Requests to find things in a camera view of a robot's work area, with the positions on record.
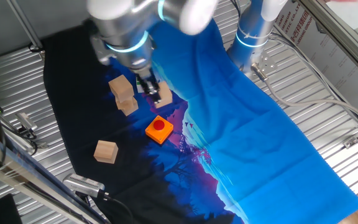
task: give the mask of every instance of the metal rail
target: metal rail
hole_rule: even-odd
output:
[[[358,66],[358,28],[356,30],[350,28],[328,8],[325,0],[299,0],[299,3]]]
[[[13,13],[19,20],[20,24],[22,24],[22,27],[25,31],[25,33],[29,36],[29,39],[31,40],[34,47],[38,49],[42,49],[43,45],[41,43],[41,40],[38,38],[37,34],[35,33],[33,27],[31,26],[30,21],[25,16],[22,8],[20,7],[19,3],[17,3],[16,0],[6,0],[9,6],[11,7]]]
[[[28,154],[6,151],[5,166],[0,168],[0,181],[38,200],[76,223],[108,223],[103,217],[82,202],[69,189],[62,190],[39,172]]]

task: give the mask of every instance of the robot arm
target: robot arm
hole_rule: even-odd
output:
[[[104,64],[116,58],[138,77],[155,103],[161,98],[151,69],[152,39],[147,30],[163,20],[188,35],[203,31],[218,0],[88,0],[87,7],[98,34],[91,38]]]
[[[288,0],[252,0],[242,13],[233,45],[227,51],[230,59],[245,74],[253,63],[262,61],[262,52],[273,29],[274,20]]]

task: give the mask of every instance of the wooden block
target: wooden block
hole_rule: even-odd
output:
[[[137,101],[135,100],[135,98],[132,97],[132,101],[134,104],[134,107],[128,110],[122,110],[122,112],[124,112],[125,116],[130,115],[131,113],[135,112],[137,109],[139,109],[139,106],[137,105]]]
[[[116,98],[116,104],[117,104],[117,108],[119,110],[130,110],[134,107],[134,97],[132,96],[131,98],[129,98],[128,100],[124,101],[124,102],[120,102],[117,98]]]
[[[158,85],[160,86],[161,102],[157,103],[155,107],[161,108],[165,105],[172,103],[172,92],[166,82],[160,82]]]
[[[120,103],[135,95],[134,89],[124,75],[121,75],[109,82],[110,89]]]
[[[117,144],[114,142],[99,141],[93,157],[98,162],[114,164],[118,153]]]

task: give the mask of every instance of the red button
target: red button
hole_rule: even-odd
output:
[[[158,120],[154,122],[153,127],[157,131],[161,131],[162,129],[164,129],[165,123],[163,121]]]

